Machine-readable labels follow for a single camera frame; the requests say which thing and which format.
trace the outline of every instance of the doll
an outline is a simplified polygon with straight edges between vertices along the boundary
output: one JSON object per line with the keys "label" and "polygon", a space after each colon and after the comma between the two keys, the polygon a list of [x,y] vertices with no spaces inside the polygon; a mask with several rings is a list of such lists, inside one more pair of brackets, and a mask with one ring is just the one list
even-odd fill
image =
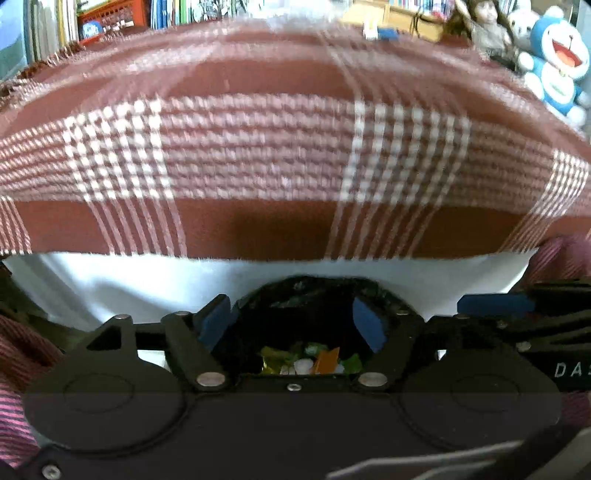
{"label": "doll", "polygon": [[501,63],[514,58],[513,33],[498,0],[456,0],[456,9],[444,32],[467,35],[477,50]]}

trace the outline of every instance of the white cloth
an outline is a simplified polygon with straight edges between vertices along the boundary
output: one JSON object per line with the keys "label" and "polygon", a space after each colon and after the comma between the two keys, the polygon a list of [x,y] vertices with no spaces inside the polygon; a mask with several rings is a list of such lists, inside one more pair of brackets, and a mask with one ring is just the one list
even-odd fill
{"label": "white cloth", "polygon": [[456,313],[466,293],[508,291],[532,254],[269,263],[55,253],[10,257],[5,263],[52,321],[92,330],[117,313],[129,313],[136,322],[157,322],[176,310],[196,312],[219,293],[234,302],[266,283],[299,274],[371,278],[428,319]]}

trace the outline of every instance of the doraemon plush toy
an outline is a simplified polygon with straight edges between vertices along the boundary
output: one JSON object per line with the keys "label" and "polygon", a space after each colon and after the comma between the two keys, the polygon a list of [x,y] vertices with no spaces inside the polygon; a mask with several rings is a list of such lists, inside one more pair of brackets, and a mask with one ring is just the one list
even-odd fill
{"label": "doraemon plush toy", "polygon": [[507,15],[513,32],[513,44],[520,51],[531,51],[531,30],[539,19],[540,16],[528,8],[520,8]]}
{"label": "doraemon plush toy", "polygon": [[564,20],[560,8],[550,7],[532,27],[530,42],[533,55],[522,52],[517,60],[526,72],[525,84],[559,118],[582,127],[591,97],[574,84],[589,69],[589,51],[578,30]]}

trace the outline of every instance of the green wrapper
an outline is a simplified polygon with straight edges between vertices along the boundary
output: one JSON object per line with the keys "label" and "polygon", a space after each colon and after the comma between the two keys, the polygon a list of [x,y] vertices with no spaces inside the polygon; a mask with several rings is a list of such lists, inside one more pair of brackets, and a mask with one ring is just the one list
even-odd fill
{"label": "green wrapper", "polygon": [[347,360],[343,360],[341,364],[343,365],[343,367],[345,367],[346,375],[358,374],[359,372],[361,372],[361,369],[363,368],[361,359],[359,358],[359,355],[357,355],[356,353],[351,355],[351,357],[349,357]]}
{"label": "green wrapper", "polygon": [[259,355],[262,357],[263,361],[261,373],[265,375],[279,375],[281,367],[284,365],[290,367],[299,358],[297,353],[277,350],[270,346],[264,346],[261,348]]}
{"label": "green wrapper", "polygon": [[306,354],[306,356],[317,358],[320,355],[320,352],[326,351],[328,349],[329,348],[326,345],[323,345],[322,343],[310,342],[306,345],[304,353]]}

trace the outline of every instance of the pink striped fabric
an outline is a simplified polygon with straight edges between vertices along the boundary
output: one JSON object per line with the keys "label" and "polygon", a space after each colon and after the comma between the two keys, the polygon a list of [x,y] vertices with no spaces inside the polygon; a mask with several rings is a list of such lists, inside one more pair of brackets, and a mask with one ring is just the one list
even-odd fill
{"label": "pink striped fabric", "polygon": [[541,281],[590,276],[591,242],[583,235],[560,236],[540,246],[513,290],[521,290]]}
{"label": "pink striped fabric", "polygon": [[0,315],[0,459],[11,466],[37,451],[21,396],[60,356],[49,340]]}

